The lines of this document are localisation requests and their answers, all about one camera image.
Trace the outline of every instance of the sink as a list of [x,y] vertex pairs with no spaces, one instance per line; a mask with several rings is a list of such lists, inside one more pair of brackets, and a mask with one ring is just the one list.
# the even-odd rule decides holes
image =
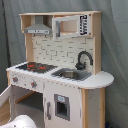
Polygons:
[[64,78],[64,79],[83,81],[83,80],[87,79],[89,76],[91,76],[92,73],[88,72],[88,71],[82,71],[82,70],[62,68],[62,69],[52,73],[51,75],[55,76],[55,77]]

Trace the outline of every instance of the white tile backsplash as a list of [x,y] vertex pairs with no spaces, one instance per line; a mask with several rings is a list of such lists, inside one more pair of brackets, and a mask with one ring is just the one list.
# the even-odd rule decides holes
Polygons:
[[[93,38],[75,37],[53,41],[51,35],[34,35],[32,42],[34,61],[38,63],[75,68],[81,51],[86,50],[93,56]],[[92,70],[86,55],[82,55],[81,62],[86,62],[86,70]]]

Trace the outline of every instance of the stovetop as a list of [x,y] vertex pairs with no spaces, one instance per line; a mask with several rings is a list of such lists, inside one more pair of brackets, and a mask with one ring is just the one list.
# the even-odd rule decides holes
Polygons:
[[16,68],[22,69],[22,70],[27,70],[27,71],[30,71],[30,72],[46,73],[46,72],[48,72],[48,71],[50,71],[50,70],[52,70],[56,67],[57,66],[48,65],[48,64],[29,62],[27,64],[18,66]]

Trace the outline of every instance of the cabinet handle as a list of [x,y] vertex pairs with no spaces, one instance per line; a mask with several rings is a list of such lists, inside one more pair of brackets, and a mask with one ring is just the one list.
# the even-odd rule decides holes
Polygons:
[[49,108],[50,108],[50,102],[47,103],[47,117],[48,117],[48,120],[51,120],[51,115],[49,113]]
[[56,21],[56,26],[57,26],[57,29],[58,29],[58,33],[56,34],[57,37],[60,37],[60,22],[59,21]]

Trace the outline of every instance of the faucet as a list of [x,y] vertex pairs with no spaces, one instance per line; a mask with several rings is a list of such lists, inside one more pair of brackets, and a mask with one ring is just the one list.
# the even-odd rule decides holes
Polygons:
[[89,59],[90,59],[90,65],[93,65],[92,56],[91,56],[88,52],[82,51],[82,52],[80,52],[80,53],[78,54],[78,63],[76,64],[77,70],[83,70],[83,69],[85,69],[85,64],[82,64],[82,63],[80,62],[80,58],[81,58],[81,55],[82,55],[82,54],[86,54],[86,55],[89,57]]

